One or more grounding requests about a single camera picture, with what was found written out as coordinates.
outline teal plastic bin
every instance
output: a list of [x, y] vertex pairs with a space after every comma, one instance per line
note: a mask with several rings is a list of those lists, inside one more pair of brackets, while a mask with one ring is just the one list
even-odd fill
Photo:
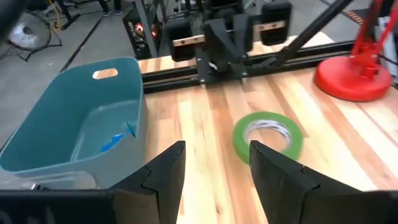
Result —
[[[118, 74], [93, 78], [110, 68]], [[22, 178], [85, 171], [108, 188], [145, 164], [146, 111], [136, 59], [68, 69], [4, 146], [0, 168]]]

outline masking tape roll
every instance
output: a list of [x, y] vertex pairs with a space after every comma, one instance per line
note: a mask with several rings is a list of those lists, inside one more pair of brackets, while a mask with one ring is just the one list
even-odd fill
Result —
[[300, 128], [285, 116], [271, 112], [257, 112], [240, 119], [233, 131], [235, 153], [243, 162], [249, 164], [249, 133], [255, 129], [268, 128], [279, 132], [287, 141], [287, 147], [280, 153], [297, 160], [303, 145]]

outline wooden table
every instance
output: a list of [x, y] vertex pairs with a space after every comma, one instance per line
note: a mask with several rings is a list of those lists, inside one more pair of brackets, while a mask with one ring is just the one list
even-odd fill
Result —
[[[317, 34], [309, 45], [332, 42]], [[281, 46], [254, 44], [252, 54]], [[140, 61], [143, 72], [174, 68], [170, 57]], [[148, 159], [175, 141], [187, 144], [185, 185], [177, 223], [267, 223], [249, 166], [234, 153], [234, 124], [249, 113], [272, 111], [294, 120], [304, 135], [299, 162], [360, 190], [398, 188], [398, 91], [350, 103], [321, 92], [313, 69], [146, 95]], [[256, 131], [276, 149], [275, 133]]]

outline gray floor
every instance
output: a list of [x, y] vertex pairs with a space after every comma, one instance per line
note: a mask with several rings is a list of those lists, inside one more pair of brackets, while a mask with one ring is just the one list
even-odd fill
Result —
[[[291, 0], [294, 5], [291, 35], [297, 35], [306, 28], [326, 5], [317, 0]], [[350, 9], [367, 7], [369, 0], [355, 0]], [[101, 8], [92, 3], [77, 9], [83, 15], [65, 31], [59, 32], [62, 47], [45, 49], [33, 55], [28, 62], [17, 57], [0, 60], [0, 145], [21, 124], [35, 105], [46, 86], [58, 74], [72, 53], [101, 16]], [[53, 21], [54, 16], [46, 17]], [[134, 56], [128, 36], [122, 24], [122, 16], [104, 18], [88, 39], [71, 67], [115, 57]], [[334, 41], [352, 40], [358, 25], [344, 16], [338, 16], [323, 32]]]

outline red lamp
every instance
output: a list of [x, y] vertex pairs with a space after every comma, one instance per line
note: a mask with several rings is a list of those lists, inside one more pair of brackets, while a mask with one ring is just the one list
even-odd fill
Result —
[[372, 19], [377, 17], [382, 2], [383, 0], [373, 1], [350, 56], [332, 57], [318, 65], [314, 82], [319, 89], [348, 101], [377, 100], [387, 93], [392, 77], [387, 69], [378, 63], [378, 55], [398, 21], [398, 4], [395, 4], [390, 21], [378, 43], [366, 35], [368, 29], [372, 29]]

